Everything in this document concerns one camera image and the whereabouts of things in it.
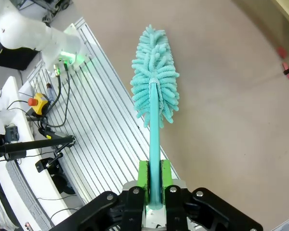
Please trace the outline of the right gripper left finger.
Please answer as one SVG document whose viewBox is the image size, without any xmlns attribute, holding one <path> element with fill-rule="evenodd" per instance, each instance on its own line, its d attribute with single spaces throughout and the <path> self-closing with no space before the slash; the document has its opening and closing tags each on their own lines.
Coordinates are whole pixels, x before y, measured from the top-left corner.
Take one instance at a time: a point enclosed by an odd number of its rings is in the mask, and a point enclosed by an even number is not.
<svg viewBox="0 0 289 231">
<path fill-rule="evenodd" d="M 140 231 L 148 202 L 149 162 L 140 161 L 138 180 L 126 183 L 120 194 L 105 191 L 52 231 Z"/>
</svg>

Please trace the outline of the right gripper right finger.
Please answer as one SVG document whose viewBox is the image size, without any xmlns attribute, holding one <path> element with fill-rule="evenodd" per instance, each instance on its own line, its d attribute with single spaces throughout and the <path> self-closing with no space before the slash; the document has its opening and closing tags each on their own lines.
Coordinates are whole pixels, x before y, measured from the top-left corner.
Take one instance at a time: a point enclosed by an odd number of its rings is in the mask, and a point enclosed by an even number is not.
<svg viewBox="0 0 289 231">
<path fill-rule="evenodd" d="M 188 220 L 207 231 L 262 231 L 263 227 L 212 191 L 197 188 L 190 192 L 172 179 L 169 160 L 161 161 L 163 204 L 168 231 L 187 231 Z"/>
</svg>

